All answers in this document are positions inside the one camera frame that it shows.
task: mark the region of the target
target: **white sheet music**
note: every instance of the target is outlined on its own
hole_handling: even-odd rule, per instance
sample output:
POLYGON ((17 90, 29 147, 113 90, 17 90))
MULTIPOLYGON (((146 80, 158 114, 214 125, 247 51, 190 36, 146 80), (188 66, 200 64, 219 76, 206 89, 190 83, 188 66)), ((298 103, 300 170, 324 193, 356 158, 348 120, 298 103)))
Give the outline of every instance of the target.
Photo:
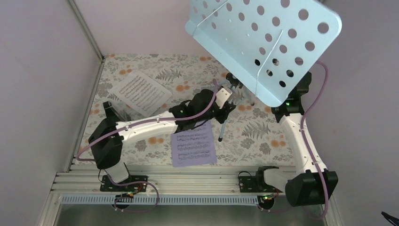
POLYGON ((144 117, 151 116, 172 96, 172 92, 138 70, 132 71, 110 91, 144 117))

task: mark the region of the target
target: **black cable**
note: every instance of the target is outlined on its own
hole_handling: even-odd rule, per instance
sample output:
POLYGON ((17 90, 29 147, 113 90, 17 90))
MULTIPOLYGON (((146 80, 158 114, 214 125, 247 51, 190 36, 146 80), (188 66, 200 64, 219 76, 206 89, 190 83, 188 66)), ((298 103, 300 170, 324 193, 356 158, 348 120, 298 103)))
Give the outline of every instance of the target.
POLYGON ((102 171, 102 169, 100 169, 100 171, 98 172, 97 178, 98 178, 98 181, 100 181, 100 182, 102 183, 102 181, 100 180, 100 173, 101 173, 101 171, 102 171))
POLYGON ((399 226, 399 219, 397 219, 396 217, 393 217, 389 214, 387 214, 386 212, 381 212, 381 214, 384 216, 384 218, 391 223, 394 226, 399 226))
POLYGON ((245 170, 240 171, 240 172, 238 173, 238 176, 239 176, 241 173, 247 173, 247 174, 249 174, 249 175, 252 177, 252 175, 251 175, 248 171, 245 171, 245 170))
POLYGON ((192 128, 192 129, 196 129, 196 128, 198 128, 198 127, 202 126, 202 125, 203 125, 203 124, 205 124, 207 121, 208 121, 208 120, 205 120, 203 123, 201 123, 201 124, 200 124, 200 125, 198 125, 198 126, 194 126, 194 128, 192 128))

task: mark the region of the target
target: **gray floor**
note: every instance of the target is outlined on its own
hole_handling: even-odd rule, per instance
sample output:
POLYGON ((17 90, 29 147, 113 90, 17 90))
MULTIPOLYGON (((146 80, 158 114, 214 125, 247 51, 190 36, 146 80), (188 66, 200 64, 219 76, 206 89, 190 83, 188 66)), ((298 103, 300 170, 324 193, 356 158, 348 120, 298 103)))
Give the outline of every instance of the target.
MULTIPOLYGON (((287 203, 282 197, 274 209, 287 203)), ((145 209, 149 206, 130 206, 145 209)), ((110 205, 62 205, 57 226, 324 226, 301 207, 285 213, 265 213, 252 206, 158 206, 144 214, 114 211, 110 205)))

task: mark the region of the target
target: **perforated metal sheet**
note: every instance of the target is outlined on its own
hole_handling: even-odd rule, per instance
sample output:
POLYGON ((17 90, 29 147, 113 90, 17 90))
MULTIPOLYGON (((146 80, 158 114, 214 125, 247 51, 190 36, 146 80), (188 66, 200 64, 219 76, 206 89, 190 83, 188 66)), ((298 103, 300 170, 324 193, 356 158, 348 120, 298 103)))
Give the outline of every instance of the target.
POLYGON ((269 106, 285 101, 341 27, 338 14, 313 0, 191 0, 185 26, 269 106))

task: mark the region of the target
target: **music sheet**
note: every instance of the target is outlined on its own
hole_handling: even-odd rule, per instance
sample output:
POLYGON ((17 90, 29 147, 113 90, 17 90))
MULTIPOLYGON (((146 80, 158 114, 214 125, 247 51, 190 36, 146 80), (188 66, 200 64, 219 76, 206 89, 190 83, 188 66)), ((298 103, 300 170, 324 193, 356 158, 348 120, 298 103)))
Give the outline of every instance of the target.
POLYGON ((216 163, 212 124, 172 134, 172 164, 174 167, 216 163))

